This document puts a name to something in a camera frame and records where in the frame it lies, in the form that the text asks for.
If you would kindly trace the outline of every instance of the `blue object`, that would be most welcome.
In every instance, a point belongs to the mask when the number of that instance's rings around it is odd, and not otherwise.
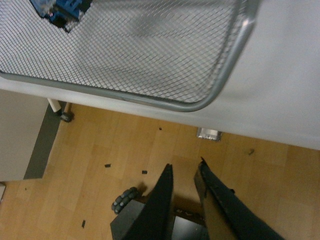
[[[67,29],[70,22],[80,21],[80,12],[85,13],[92,0],[30,0],[41,18],[48,19],[50,23]]]

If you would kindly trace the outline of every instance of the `metal bracket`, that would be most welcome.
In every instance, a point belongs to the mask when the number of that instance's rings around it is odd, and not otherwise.
[[[196,136],[200,139],[208,139],[219,142],[221,140],[221,131],[212,130],[208,128],[199,127]]]

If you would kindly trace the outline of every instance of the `black debris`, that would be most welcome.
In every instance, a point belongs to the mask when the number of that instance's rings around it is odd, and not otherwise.
[[[255,152],[255,150],[253,148],[250,149],[250,152],[248,153],[248,155],[252,155]]]

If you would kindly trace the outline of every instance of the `wooden floor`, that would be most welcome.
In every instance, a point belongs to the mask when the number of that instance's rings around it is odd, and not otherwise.
[[[320,239],[319,151],[227,133],[212,142],[191,126],[80,105],[72,111],[43,179],[6,183],[1,240],[111,240],[114,199],[132,186],[145,185],[148,194],[166,163],[175,204],[201,211],[193,182],[200,156],[283,237]]]

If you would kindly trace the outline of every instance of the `metal mesh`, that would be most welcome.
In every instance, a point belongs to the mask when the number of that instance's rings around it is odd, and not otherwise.
[[[0,71],[194,103],[215,84],[244,6],[97,0],[66,33],[28,0],[0,0]]]

